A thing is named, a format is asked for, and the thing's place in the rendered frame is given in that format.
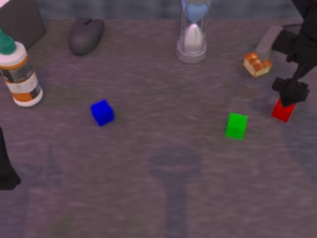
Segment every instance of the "dark box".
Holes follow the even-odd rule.
[[[36,0],[10,0],[0,7],[0,28],[27,49],[46,33]]]

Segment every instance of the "green cube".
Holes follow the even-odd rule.
[[[230,113],[226,129],[226,137],[242,140],[247,129],[248,116]]]

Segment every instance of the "red cube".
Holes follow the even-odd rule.
[[[288,122],[289,118],[292,115],[292,112],[295,109],[296,104],[292,104],[290,106],[284,107],[282,105],[281,99],[278,99],[273,112],[272,112],[272,117],[279,119],[283,122]]]

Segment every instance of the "hourglass base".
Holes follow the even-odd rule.
[[[176,55],[178,59],[184,63],[199,63],[205,58],[206,51],[207,51],[207,44],[204,43],[201,51],[195,54],[189,54],[183,50],[182,41],[179,41],[177,43]]]

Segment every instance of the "blue cube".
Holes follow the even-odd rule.
[[[91,113],[97,124],[103,126],[114,120],[114,112],[106,100],[101,100],[90,106]]]

